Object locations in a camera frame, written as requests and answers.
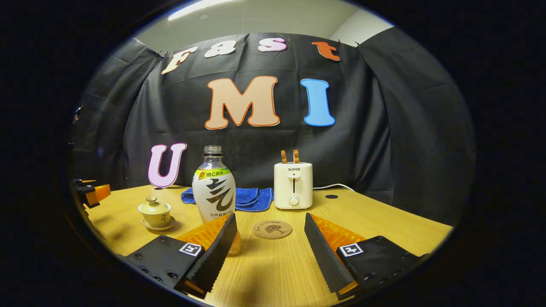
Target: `plastic bottle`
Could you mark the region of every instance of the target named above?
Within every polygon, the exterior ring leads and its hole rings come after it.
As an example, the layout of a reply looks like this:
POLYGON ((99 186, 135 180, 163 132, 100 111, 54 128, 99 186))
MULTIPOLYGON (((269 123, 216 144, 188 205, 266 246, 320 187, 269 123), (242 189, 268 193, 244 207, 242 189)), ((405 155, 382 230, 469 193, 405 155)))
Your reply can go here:
MULTIPOLYGON (((235 213, 235 179, 222 163, 220 146, 205 146, 204 162, 197 169, 192 180, 193 197, 203 223, 224 215, 235 213)), ((229 255, 241 249, 241 235, 235 235, 229 255)))

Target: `blue letter i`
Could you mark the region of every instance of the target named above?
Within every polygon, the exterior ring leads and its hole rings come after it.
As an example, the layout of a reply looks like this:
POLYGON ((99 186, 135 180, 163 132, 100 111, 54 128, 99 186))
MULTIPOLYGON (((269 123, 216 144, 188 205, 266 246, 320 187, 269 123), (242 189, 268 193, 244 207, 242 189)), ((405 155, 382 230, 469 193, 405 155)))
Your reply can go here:
POLYGON ((335 124, 336 120, 330 115, 328 109, 328 98, 326 97, 326 89, 330 86, 328 82, 303 79, 301 85, 307 89, 307 100, 309 101, 309 115, 305 116, 305 123, 318 127, 335 124))

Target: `letter m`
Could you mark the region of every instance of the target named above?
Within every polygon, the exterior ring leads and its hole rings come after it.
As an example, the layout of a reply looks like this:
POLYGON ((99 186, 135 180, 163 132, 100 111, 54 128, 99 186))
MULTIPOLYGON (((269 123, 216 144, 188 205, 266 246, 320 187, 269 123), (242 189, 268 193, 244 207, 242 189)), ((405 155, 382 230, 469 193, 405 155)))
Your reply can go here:
POLYGON ((240 126, 252 106, 252 115, 248 124, 256 127, 275 126, 281 119, 275 114, 273 86, 277 83, 274 76, 258 76, 250 81, 241 94, 231 79, 217 79, 209 82, 212 89, 210 118, 205 123, 207 129, 222 129, 228 126, 224 117, 224 107, 232 121, 240 126))

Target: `tea cup lid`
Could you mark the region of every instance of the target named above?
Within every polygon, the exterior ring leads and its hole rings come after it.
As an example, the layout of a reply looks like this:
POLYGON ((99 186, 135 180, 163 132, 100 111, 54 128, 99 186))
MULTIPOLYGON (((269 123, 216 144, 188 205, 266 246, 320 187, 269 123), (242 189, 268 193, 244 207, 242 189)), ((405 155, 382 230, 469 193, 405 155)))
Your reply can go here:
POLYGON ((171 207, 168 204, 159 202, 155 196, 146 197, 146 203, 140 204, 138 210, 143 214, 162 214, 170 211, 171 207))

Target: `toaster knob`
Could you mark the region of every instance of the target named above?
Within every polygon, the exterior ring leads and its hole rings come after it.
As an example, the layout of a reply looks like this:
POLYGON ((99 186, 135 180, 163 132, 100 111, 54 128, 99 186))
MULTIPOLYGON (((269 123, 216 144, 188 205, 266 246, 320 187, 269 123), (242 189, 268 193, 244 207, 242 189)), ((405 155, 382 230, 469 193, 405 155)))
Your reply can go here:
POLYGON ((292 206, 297 206, 300 203, 300 199, 297 196, 290 196, 288 198, 288 203, 292 206))

